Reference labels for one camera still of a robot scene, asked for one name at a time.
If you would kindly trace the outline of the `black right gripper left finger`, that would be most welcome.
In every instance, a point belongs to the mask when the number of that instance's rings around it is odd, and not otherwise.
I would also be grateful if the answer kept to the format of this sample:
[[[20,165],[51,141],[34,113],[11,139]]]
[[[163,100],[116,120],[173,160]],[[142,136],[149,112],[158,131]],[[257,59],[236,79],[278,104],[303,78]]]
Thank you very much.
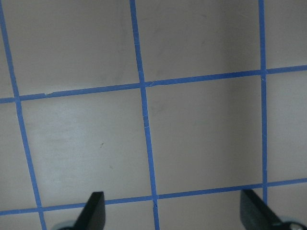
[[[106,223],[104,192],[93,192],[74,223],[73,230],[103,230]]]

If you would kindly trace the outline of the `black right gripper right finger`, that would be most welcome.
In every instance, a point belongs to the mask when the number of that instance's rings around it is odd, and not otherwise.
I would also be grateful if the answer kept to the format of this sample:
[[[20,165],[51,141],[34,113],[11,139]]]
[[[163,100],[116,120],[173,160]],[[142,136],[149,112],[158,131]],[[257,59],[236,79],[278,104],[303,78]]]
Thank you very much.
[[[240,192],[240,220],[246,230],[282,230],[283,222],[250,189]]]

